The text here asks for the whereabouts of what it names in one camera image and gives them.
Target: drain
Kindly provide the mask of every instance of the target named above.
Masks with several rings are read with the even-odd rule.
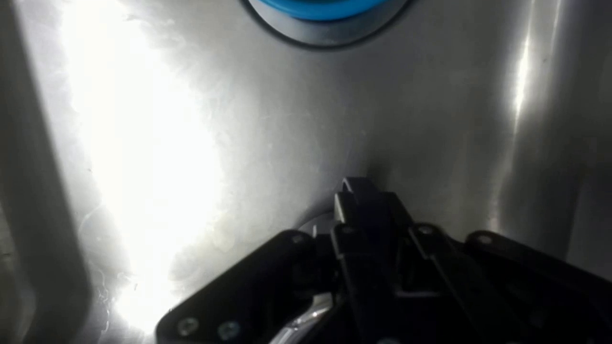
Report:
[[[364,40],[385,29],[410,4],[410,0],[383,0],[378,8],[355,17],[309,21],[280,11],[265,0],[248,2],[272,31],[294,42],[320,48],[347,46]]]

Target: stainless steel sink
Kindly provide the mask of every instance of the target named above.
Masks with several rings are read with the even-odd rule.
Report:
[[[309,50],[238,0],[0,4],[0,342],[154,342],[343,176],[611,279],[611,21],[609,0],[420,0]]]

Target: blue ring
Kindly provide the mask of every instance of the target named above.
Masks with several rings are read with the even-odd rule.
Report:
[[[343,21],[380,8],[385,0],[263,0],[305,21]]]

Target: sink basin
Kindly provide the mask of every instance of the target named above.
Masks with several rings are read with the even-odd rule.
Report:
[[[611,8],[420,0],[313,50],[248,2],[0,4],[0,342],[156,342],[343,176],[611,279]]]

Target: screw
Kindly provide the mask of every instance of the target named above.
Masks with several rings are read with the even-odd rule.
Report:
[[[219,325],[217,334],[223,342],[236,340],[242,334],[242,325],[238,321],[227,321]]]
[[[420,227],[420,231],[422,231],[424,235],[433,235],[433,233],[435,233],[435,229],[431,229],[431,227]]]
[[[378,344],[403,344],[403,342],[397,338],[381,338]]]
[[[491,237],[491,235],[479,235],[479,243],[483,243],[483,245],[492,245],[492,243],[494,243],[494,237]]]
[[[200,329],[200,321],[196,317],[186,317],[177,325],[181,336],[192,336]]]
[[[294,235],[292,243],[305,243],[305,235]]]

